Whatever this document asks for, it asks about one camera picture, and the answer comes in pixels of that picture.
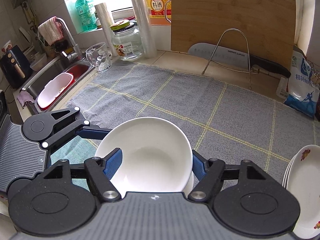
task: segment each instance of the stack of plates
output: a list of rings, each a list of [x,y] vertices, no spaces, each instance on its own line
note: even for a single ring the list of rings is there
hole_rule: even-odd
[[[320,234],[320,147],[307,145],[289,162],[282,186],[299,201],[301,212],[294,234],[310,239]]]

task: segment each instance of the kitchen knife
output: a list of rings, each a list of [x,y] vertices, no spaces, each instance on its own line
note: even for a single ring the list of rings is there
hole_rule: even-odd
[[[209,60],[215,47],[216,45],[209,43],[196,43],[190,47],[188,54]],[[234,49],[218,46],[212,61],[248,70],[248,54]],[[269,72],[280,74],[286,78],[291,76],[290,71],[282,65],[254,55],[250,55],[250,65],[251,68],[253,65],[258,65]]]

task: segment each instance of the kitchen sink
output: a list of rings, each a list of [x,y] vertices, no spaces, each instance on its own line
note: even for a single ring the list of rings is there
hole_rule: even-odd
[[[27,107],[32,114],[43,113],[51,111],[64,96],[74,88],[89,72],[94,69],[89,62],[84,60],[76,61],[75,63],[69,64],[66,58],[60,56],[49,62],[43,69],[41,69],[34,77],[32,77],[21,89],[21,91],[27,91],[35,100],[35,104],[27,104]],[[48,109],[41,109],[37,105],[37,98],[45,85],[56,76],[63,72],[73,74],[75,82],[68,87],[55,101],[50,105]]]

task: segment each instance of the wooden cutting board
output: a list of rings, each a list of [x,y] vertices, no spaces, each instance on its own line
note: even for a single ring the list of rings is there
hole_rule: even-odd
[[[295,22],[295,0],[172,0],[171,50],[216,45],[226,29],[236,28],[246,35],[251,54],[290,69]],[[220,45],[247,52],[238,32],[226,33]]]

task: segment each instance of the bottle label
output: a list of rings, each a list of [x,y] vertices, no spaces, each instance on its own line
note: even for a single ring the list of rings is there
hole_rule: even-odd
[[[165,18],[164,4],[168,0],[147,0],[150,18]],[[167,17],[171,18],[171,2],[167,4]]]
[[[118,52],[118,55],[120,57],[127,57],[130,55],[133,55],[133,49],[132,49],[132,43],[124,43],[119,45],[113,45],[116,48],[116,51]]]
[[[77,8],[77,12],[79,14],[82,26],[95,23],[96,8],[94,7],[93,3],[87,3],[79,6]]]

